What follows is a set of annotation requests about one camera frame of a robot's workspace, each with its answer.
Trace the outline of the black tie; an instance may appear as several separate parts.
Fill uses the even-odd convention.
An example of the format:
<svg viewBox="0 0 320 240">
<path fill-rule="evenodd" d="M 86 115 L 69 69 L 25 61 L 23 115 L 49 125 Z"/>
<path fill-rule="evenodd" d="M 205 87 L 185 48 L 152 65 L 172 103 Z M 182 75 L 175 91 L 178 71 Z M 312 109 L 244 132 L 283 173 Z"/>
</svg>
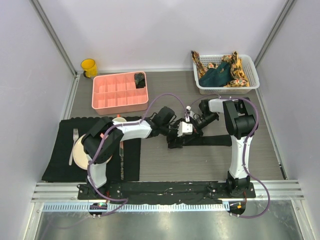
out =
<svg viewBox="0 0 320 240">
<path fill-rule="evenodd" d="M 175 139 L 167 140 L 169 149 L 183 148 L 184 146 L 232 146 L 230 135 L 216 136 L 200 136 L 200 135 L 185 135 Z"/>
</svg>

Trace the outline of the orange floral tie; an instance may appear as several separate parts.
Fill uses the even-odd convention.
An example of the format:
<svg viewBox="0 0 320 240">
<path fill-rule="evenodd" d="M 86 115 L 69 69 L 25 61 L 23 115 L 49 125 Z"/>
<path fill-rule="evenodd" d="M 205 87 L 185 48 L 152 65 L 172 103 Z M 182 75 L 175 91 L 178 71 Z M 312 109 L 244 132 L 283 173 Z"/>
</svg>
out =
<svg viewBox="0 0 320 240">
<path fill-rule="evenodd" d="M 196 65 L 197 76 L 198 78 L 202 78 L 209 69 L 216 69 L 218 67 L 217 63 L 209 62 L 207 65 L 204 65 L 200 61 L 200 55 L 197 51 L 191 50 L 191 57 L 193 63 Z"/>
</svg>

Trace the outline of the dark teal tie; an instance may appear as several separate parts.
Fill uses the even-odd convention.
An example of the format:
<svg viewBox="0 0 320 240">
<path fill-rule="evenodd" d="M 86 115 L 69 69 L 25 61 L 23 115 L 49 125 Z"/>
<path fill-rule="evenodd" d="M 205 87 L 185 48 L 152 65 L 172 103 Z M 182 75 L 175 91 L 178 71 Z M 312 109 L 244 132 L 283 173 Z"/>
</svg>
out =
<svg viewBox="0 0 320 240">
<path fill-rule="evenodd" d="M 209 69 L 203 77 L 199 79 L 199 85 L 204 88 L 220 88 L 227 85 L 232 80 L 230 65 L 221 62 L 216 69 Z"/>
</svg>

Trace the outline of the silver fork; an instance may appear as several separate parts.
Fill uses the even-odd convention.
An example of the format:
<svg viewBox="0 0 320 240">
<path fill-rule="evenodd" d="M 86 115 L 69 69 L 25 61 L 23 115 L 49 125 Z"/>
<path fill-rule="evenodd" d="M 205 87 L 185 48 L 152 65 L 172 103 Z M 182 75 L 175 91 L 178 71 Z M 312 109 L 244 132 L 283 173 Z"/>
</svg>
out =
<svg viewBox="0 0 320 240">
<path fill-rule="evenodd" d="M 73 129 L 73 136 L 72 136 L 72 140 L 73 140 L 73 144 L 72 144 L 72 148 L 71 148 L 71 152 L 70 152 L 70 156 L 69 156 L 69 161 L 68 161 L 68 165 L 71 166 L 72 162 L 73 162 L 73 150 L 74 150 L 74 146 L 77 142 L 77 140 L 79 139 L 79 130 L 77 128 Z"/>
</svg>

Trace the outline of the black placemat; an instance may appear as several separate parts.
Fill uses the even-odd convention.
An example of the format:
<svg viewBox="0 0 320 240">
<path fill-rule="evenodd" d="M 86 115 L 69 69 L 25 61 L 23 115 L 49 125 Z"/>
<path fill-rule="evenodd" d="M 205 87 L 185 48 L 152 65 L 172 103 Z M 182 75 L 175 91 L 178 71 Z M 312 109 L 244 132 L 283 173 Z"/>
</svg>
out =
<svg viewBox="0 0 320 240">
<path fill-rule="evenodd" d="M 76 164 L 69 165 L 73 147 L 73 129 L 85 135 L 99 121 L 99 117 L 75 117 L 62 120 L 48 166 L 42 176 L 46 182 L 84 182 L 87 171 Z M 133 182 L 140 179 L 141 139 L 126 140 L 123 143 L 123 178 L 121 178 L 120 156 L 113 156 L 106 166 L 107 180 L 112 182 Z"/>
</svg>

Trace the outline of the rolled dark tie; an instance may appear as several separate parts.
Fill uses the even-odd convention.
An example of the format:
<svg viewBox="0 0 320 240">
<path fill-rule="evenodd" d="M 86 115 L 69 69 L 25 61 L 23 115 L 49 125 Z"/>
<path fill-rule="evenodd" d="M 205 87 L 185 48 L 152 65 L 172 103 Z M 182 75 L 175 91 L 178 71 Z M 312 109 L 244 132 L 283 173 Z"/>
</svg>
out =
<svg viewBox="0 0 320 240">
<path fill-rule="evenodd" d="M 142 89 L 146 86 L 146 77 L 143 72 L 135 73 L 134 74 L 134 82 L 135 87 L 137 89 Z"/>
</svg>

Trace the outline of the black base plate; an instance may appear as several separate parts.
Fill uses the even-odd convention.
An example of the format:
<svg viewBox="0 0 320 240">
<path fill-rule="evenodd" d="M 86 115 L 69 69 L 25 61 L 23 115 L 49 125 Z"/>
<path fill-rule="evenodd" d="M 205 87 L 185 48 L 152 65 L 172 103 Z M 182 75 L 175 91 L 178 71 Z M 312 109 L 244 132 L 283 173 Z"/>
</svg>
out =
<svg viewBox="0 0 320 240">
<path fill-rule="evenodd" d="M 98 189 L 112 204 L 129 205 L 206 205 L 223 199 L 253 199 L 254 185 L 231 192 L 222 181 L 131 181 L 108 182 Z"/>
</svg>

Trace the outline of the yellow floral tie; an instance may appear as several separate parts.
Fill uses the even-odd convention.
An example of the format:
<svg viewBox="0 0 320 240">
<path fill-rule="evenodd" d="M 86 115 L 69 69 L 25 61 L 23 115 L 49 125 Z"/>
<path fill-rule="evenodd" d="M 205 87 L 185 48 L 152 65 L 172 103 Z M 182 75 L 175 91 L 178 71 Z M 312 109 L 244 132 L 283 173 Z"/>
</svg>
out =
<svg viewBox="0 0 320 240">
<path fill-rule="evenodd" d="M 249 79 L 246 76 L 243 69 L 242 59 L 239 57 L 237 51 L 232 54 L 224 55 L 221 58 L 222 62 L 226 62 L 230 65 L 231 81 L 227 83 L 227 87 L 249 87 Z"/>
</svg>

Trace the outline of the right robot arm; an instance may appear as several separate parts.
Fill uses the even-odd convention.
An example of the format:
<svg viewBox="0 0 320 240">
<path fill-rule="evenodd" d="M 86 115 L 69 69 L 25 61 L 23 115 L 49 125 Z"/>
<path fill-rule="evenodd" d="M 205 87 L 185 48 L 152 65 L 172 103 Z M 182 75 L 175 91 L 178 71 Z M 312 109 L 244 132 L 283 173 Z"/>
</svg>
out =
<svg viewBox="0 0 320 240">
<path fill-rule="evenodd" d="M 250 189 L 253 176 L 249 171 L 250 146 L 259 125 L 256 106 L 247 97 L 204 99 L 199 104 L 202 116 L 197 128 L 208 125 L 209 115 L 224 115 L 225 127 L 231 140 L 231 164 L 227 172 L 226 193 L 233 198 Z"/>
</svg>

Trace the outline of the orange mug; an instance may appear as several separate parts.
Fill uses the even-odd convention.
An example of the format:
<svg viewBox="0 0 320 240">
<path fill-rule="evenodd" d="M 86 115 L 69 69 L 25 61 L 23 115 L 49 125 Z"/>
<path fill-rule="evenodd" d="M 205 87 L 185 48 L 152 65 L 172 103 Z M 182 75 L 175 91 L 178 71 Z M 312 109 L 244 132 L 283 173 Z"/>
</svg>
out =
<svg viewBox="0 0 320 240">
<path fill-rule="evenodd" d="M 124 117 L 120 116 L 119 114 L 115 118 L 113 118 L 112 121 L 114 123 L 125 123 L 125 122 L 127 122 L 127 120 Z"/>
</svg>

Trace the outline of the pink divided organizer box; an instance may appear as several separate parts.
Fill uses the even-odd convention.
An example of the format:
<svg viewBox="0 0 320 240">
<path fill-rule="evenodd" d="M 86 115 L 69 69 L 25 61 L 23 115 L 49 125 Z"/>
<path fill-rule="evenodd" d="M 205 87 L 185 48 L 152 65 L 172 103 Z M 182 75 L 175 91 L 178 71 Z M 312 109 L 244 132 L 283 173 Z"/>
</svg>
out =
<svg viewBox="0 0 320 240">
<path fill-rule="evenodd" d="M 145 74 L 144 88 L 136 88 L 134 75 Z M 143 71 L 98 75 L 93 79 L 91 107 L 101 116 L 145 111 L 149 94 Z"/>
</svg>

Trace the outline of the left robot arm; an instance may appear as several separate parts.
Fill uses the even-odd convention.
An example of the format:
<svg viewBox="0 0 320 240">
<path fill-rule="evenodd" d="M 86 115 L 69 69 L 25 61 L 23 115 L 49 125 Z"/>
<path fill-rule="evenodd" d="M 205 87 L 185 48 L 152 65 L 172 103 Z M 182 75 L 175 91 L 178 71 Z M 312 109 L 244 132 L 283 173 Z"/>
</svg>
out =
<svg viewBox="0 0 320 240">
<path fill-rule="evenodd" d="M 116 154 L 121 142 L 158 135 L 175 139 L 193 133 L 194 127 L 189 114 L 178 120 L 177 126 L 171 123 L 174 118 L 175 112 L 166 106 L 151 117 L 134 121 L 120 122 L 109 117 L 100 118 L 81 140 L 88 158 L 87 179 L 91 185 L 89 194 L 97 200 L 106 195 L 107 161 Z"/>
</svg>

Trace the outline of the pink cream plate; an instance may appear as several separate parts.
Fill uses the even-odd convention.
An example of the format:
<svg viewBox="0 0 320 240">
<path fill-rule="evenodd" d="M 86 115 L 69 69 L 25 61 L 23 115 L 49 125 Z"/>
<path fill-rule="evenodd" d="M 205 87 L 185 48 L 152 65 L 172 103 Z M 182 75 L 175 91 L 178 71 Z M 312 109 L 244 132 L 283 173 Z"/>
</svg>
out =
<svg viewBox="0 0 320 240">
<path fill-rule="evenodd" d="M 72 157 L 74 163 L 81 169 L 87 170 L 88 168 L 88 156 L 84 151 L 82 139 L 85 135 L 82 135 L 74 144 L 72 148 Z"/>
</svg>

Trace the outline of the yellow cup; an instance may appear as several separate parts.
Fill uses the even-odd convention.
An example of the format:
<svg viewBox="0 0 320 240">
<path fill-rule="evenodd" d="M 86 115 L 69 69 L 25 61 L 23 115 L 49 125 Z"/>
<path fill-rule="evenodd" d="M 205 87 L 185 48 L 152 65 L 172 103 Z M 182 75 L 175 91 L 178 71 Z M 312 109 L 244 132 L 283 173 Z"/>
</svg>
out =
<svg viewBox="0 0 320 240">
<path fill-rule="evenodd" d="M 94 78 L 98 75 L 98 67 L 95 60 L 87 58 L 81 62 L 80 66 L 86 78 Z"/>
</svg>

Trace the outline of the silver knife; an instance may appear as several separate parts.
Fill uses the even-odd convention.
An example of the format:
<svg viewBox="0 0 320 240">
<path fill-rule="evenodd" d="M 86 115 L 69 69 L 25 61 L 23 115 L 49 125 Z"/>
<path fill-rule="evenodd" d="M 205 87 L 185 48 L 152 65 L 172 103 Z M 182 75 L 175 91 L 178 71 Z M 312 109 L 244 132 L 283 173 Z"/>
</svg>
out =
<svg viewBox="0 0 320 240">
<path fill-rule="evenodd" d="M 120 156 L 120 178 L 124 180 L 124 142 L 119 143 L 119 156 Z"/>
</svg>

